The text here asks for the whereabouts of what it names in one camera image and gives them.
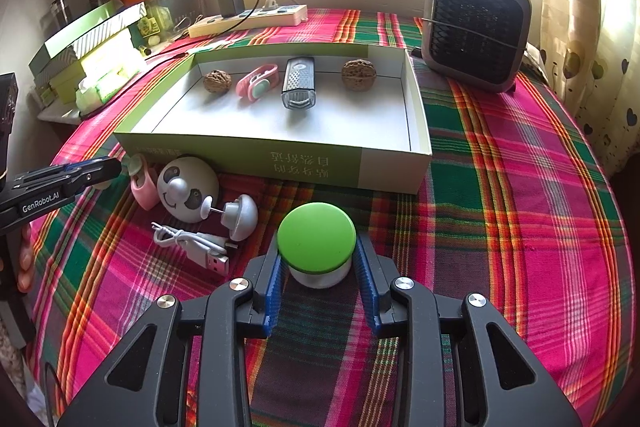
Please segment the person's left hand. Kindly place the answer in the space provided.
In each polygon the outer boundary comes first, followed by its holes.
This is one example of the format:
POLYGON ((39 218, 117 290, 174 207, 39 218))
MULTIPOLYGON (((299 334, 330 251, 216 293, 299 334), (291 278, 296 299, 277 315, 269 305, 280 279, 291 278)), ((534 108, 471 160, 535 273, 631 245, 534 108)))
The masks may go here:
POLYGON ((32 250, 32 225, 30 223, 26 223, 21 228, 17 269, 17 287, 22 293, 28 293, 32 288, 35 276, 35 256, 32 250))

